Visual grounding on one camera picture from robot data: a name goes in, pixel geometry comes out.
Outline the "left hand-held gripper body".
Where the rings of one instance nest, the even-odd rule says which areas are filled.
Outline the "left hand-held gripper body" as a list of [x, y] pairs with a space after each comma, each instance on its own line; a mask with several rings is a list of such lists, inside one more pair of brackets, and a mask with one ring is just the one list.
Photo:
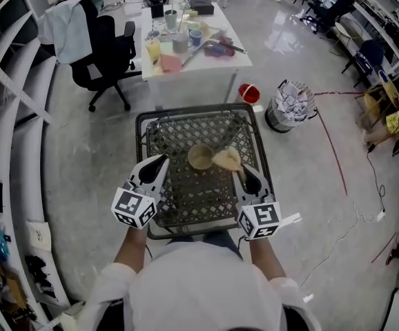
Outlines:
[[160, 190], [161, 186], [154, 183], [138, 185], [126, 181], [122, 187], [117, 188], [111, 212], [118, 222], [130, 228], [143, 229], [157, 214]]

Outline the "brown bowl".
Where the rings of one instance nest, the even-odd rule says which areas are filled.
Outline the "brown bowl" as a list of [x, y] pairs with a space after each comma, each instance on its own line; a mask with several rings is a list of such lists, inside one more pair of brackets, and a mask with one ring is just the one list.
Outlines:
[[213, 164], [213, 156], [214, 151], [210, 146], [205, 143], [199, 143], [190, 148], [187, 159], [193, 169], [207, 170]]

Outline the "person's right forearm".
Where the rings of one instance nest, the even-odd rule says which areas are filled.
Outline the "person's right forearm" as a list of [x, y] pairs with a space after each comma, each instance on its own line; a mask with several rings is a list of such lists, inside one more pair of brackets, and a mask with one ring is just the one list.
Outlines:
[[267, 280], [286, 276], [267, 238], [250, 240], [249, 248], [252, 264], [262, 272]]

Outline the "long red floor tape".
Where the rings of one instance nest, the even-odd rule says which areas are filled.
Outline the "long red floor tape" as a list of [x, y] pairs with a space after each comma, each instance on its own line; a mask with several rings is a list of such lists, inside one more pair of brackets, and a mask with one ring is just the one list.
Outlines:
[[[317, 93], [314, 94], [314, 96], [315, 97], [325, 96], [325, 95], [349, 95], [349, 96], [353, 96], [354, 95], [354, 96], [356, 96], [356, 95], [361, 95], [361, 94], [362, 94], [361, 92], [351, 92], [351, 91], [350, 92], [327, 91], [327, 92], [317, 92]], [[347, 185], [346, 185], [344, 174], [343, 174], [343, 171], [342, 171], [342, 166], [340, 165], [340, 162], [339, 162], [338, 154], [336, 152], [335, 146], [333, 144], [333, 141], [331, 139], [331, 135], [330, 135], [330, 133], [329, 133], [329, 131], [327, 129], [327, 126], [326, 126], [326, 124], [324, 122], [324, 119], [323, 119], [322, 115], [320, 114], [320, 111], [318, 110], [318, 107], [316, 107], [316, 113], [317, 113], [317, 116], [318, 116], [318, 118], [319, 118], [319, 120], [320, 120], [320, 122], [322, 124], [322, 127], [323, 127], [324, 132], [325, 132], [325, 134], [327, 136], [329, 144], [331, 146], [331, 150], [332, 150], [332, 153], [333, 153], [333, 156], [334, 156], [337, 168], [338, 168], [338, 172], [339, 172], [339, 175], [340, 175], [340, 179], [341, 179], [341, 183], [342, 183], [342, 188], [344, 190], [344, 194], [346, 196], [348, 196]]]

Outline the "white printed bag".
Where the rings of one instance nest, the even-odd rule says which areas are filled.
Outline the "white printed bag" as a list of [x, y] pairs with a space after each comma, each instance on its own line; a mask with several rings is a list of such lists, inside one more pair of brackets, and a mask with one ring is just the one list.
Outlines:
[[30, 245], [36, 249], [52, 251], [52, 238], [47, 222], [26, 222]]

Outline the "pink cloth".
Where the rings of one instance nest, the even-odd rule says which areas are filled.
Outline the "pink cloth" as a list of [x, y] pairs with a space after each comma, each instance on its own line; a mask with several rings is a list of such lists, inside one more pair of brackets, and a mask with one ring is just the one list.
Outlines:
[[176, 73], [182, 69], [182, 60], [175, 55], [162, 54], [160, 61], [163, 73]]

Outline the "pile of black controllers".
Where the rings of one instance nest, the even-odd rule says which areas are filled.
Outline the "pile of black controllers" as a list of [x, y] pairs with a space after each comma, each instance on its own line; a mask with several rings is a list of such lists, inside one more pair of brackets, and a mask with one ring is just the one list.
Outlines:
[[55, 289], [49, 282], [48, 275], [43, 271], [43, 268], [46, 267], [45, 261], [35, 255], [26, 255], [25, 262], [40, 293], [56, 299]]

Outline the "black office chair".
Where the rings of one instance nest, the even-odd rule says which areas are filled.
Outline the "black office chair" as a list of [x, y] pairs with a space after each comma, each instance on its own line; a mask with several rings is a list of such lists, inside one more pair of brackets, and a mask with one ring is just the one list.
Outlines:
[[[117, 36], [115, 19], [99, 14], [104, 4], [99, 12], [95, 12], [88, 2], [83, 2], [82, 6], [86, 13], [92, 53], [74, 63], [63, 65], [70, 66], [72, 79], [79, 87], [95, 93], [88, 105], [90, 112], [96, 110], [95, 103], [109, 88], [116, 89], [124, 109], [129, 111], [130, 104], [119, 87], [119, 81], [142, 74], [135, 69], [133, 62], [136, 57], [135, 23], [127, 21], [123, 34]], [[46, 52], [56, 57], [54, 46], [40, 44]]]

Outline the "white desk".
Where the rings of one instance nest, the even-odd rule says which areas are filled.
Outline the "white desk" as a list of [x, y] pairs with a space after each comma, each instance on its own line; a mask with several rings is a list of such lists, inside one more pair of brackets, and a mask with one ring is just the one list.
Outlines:
[[[196, 17], [185, 17], [185, 3], [177, 2], [173, 8], [178, 12], [177, 21], [179, 27], [176, 32], [170, 34], [166, 29], [165, 18], [153, 19], [150, 8], [144, 8], [141, 12], [141, 69], [142, 79], [150, 88], [150, 98], [156, 109], [187, 106], [192, 100], [192, 92], [197, 92], [204, 97], [204, 87], [209, 85], [216, 77], [223, 77], [228, 81], [228, 87], [224, 94], [218, 94], [220, 103], [234, 102], [238, 97], [238, 88], [241, 84], [240, 76], [243, 70], [252, 67], [248, 54], [235, 51], [234, 57], [206, 57], [204, 50], [197, 54], [184, 68], [176, 73], [163, 73], [160, 57], [157, 63], [152, 64], [145, 46], [147, 34], [151, 30], [161, 32], [160, 56], [162, 54], [175, 55], [182, 62], [190, 56], [201, 44], [208, 39], [228, 37], [233, 40], [233, 45], [243, 49], [242, 43], [235, 33], [230, 22], [226, 18], [220, 6], [215, 3], [213, 15], [199, 15]], [[178, 32], [186, 32], [189, 35], [188, 24], [199, 23], [203, 37], [198, 47], [191, 46], [184, 54], [173, 52], [173, 35]]]

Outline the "white shelving unit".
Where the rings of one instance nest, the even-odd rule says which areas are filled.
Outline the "white shelving unit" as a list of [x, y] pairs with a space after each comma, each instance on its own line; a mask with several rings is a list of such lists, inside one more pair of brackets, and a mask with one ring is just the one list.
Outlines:
[[[32, 247], [26, 222], [47, 222], [41, 181], [43, 132], [52, 123], [47, 110], [57, 60], [38, 40], [38, 20], [47, 0], [0, 0], [0, 182], [4, 226], [12, 242], [0, 261], [2, 277], [19, 277], [25, 309], [0, 297], [0, 331], [56, 330], [57, 315], [70, 305], [52, 251]], [[26, 255], [43, 259], [43, 271], [56, 299], [40, 293], [28, 271]]]

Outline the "short red floor tape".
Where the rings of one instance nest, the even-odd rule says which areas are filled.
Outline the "short red floor tape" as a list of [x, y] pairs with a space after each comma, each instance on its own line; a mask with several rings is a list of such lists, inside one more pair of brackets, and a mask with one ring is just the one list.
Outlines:
[[396, 238], [397, 232], [391, 236], [388, 242], [384, 245], [384, 247], [379, 251], [379, 253], [371, 260], [371, 264], [373, 264], [381, 255], [382, 253], [393, 243], [393, 240]]

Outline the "wooden stool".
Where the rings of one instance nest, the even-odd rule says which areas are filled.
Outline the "wooden stool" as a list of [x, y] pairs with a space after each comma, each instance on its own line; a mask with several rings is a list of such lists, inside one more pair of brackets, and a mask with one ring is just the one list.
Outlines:
[[399, 109], [398, 91], [390, 78], [387, 78], [386, 81], [380, 78], [380, 86], [356, 97], [356, 99], [359, 98], [363, 98], [365, 105], [365, 111], [360, 117], [360, 123], [367, 120], [370, 129], [383, 120], [391, 111]]

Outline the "cardboard box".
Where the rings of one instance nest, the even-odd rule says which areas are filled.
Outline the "cardboard box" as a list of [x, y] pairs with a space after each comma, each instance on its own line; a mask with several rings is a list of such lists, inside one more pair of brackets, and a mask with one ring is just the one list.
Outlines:
[[2, 277], [2, 281], [0, 297], [8, 303], [15, 304], [18, 308], [25, 309], [27, 298], [19, 277], [14, 273], [8, 273]]

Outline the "dark blue chair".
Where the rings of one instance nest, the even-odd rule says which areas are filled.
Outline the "dark blue chair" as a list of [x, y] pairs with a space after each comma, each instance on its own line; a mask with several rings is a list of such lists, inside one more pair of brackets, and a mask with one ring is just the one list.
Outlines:
[[341, 73], [343, 74], [351, 65], [354, 65], [359, 72], [357, 84], [363, 83], [373, 72], [378, 72], [382, 69], [383, 59], [384, 49], [382, 45], [374, 39], [366, 40], [349, 59]]

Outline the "black swivel chair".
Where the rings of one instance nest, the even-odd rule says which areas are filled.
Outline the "black swivel chair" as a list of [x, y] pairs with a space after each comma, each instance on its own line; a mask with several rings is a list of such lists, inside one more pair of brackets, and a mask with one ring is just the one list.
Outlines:
[[326, 8], [321, 2], [310, 4], [310, 9], [314, 12], [311, 16], [307, 14], [300, 18], [300, 21], [310, 21], [315, 25], [313, 34], [317, 34], [320, 30], [327, 31], [335, 26], [342, 16], [355, 10], [355, 0], [337, 0], [330, 8]]

